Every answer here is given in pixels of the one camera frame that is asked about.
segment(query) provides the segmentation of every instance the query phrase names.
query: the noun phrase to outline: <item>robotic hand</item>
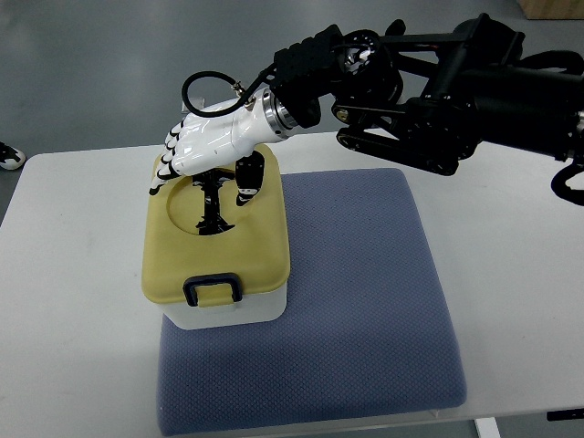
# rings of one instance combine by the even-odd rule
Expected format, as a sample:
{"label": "robotic hand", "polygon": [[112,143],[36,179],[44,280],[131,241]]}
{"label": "robotic hand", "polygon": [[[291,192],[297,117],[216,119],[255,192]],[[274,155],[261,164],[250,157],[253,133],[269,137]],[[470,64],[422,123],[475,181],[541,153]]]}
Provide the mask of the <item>robotic hand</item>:
{"label": "robotic hand", "polygon": [[240,86],[235,89],[239,100],[219,103],[206,111],[191,108],[199,115],[189,113],[170,130],[150,194],[156,194],[172,178],[203,174],[233,162],[237,163],[237,202],[246,203],[257,193],[261,186],[261,175],[258,178],[257,172],[261,172],[258,169],[263,166],[263,159],[259,153],[253,153],[254,147],[287,139],[297,124],[269,88],[255,91],[249,99],[241,99],[245,91]]}
{"label": "robotic hand", "polygon": [[[404,34],[401,20],[384,36],[370,30],[343,36],[330,26],[276,52],[274,63],[248,91],[217,72],[192,75],[182,87],[192,114],[167,137],[151,194],[176,176],[249,156],[256,143],[282,141],[296,125],[317,125],[318,98],[332,94],[333,114],[348,125],[337,135],[346,148],[441,175],[454,174],[481,141],[560,161],[571,158],[573,163],[553,179],[552,190],[584,205],[584,191],[566,184],[584,172],[581,55],[550,51],[522,59],[525,35],[487,14],[450,34]],[[403,54],[424,51],[433,52],[438,62]],[[421,96],[405,103],[398,102],[402,71],[428,78]],[[208,76],[230,82],[239,100],[209,111],[195,109],[188,88]],[[269,87],[255,92],[262,82]],[[392,138],[366,132],[369,128],[382,128]]]}

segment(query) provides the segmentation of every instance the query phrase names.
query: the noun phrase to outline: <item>blue cushion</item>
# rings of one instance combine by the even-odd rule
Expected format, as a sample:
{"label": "blue cushion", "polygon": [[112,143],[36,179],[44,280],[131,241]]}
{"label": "blue cushion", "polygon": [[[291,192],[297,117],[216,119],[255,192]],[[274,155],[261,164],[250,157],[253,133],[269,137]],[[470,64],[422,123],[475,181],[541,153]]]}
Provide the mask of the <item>blue cushion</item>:
{"label": "blue cushion", "polygon": [[395,169],[283,176],[287,308],[270,322],[162,322],[162,433],[443,409],[466,398],[448,307]]}

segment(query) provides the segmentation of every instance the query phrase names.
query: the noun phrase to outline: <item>white robotic hand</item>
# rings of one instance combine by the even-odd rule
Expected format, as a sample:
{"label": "white robotic hand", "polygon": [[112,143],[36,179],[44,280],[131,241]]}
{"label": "white robotic hand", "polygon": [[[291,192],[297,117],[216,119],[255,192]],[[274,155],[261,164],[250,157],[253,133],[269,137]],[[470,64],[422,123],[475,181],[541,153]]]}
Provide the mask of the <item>white robotic hand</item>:
{"label": "white robotic hand", "polygon": [[[235,103],[236,99],[222,102],[205,112],[229,108]],[[259,143],[283,141],[294,134],[296,126],[268,87],[258,90],[243,107],[221,117],[189,113],[166,136],[150,194],[156,194],[173,178],[196,175],[247,157]]]}

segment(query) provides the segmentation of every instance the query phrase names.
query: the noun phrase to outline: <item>yellow container lid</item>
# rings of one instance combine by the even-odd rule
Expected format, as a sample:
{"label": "yellow container lid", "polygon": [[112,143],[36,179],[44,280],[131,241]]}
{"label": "yellow container lid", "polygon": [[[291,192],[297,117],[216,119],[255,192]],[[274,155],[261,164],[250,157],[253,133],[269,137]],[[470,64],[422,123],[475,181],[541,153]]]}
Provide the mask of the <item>yellow container lid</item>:
{"label": "yellow container lid", "polygon": [[[235,180],[219,190],[221,216],[235,227],[218,235],[199,235],[204,197],[191,177],[170,180],[151,196],[146,219],[142,262],[142,291],[158,304],[186,300],[185,280],[225,273],[239,277],[243,294],[271,292],[290,273],[284,194],[277,160],[265,145],[258,145],[266,160],[262,189],[247,204],[237,206]],[[233,170],[235,165],[226,167]],[[205,286],[199,306],[229,304],[227,285]]]}

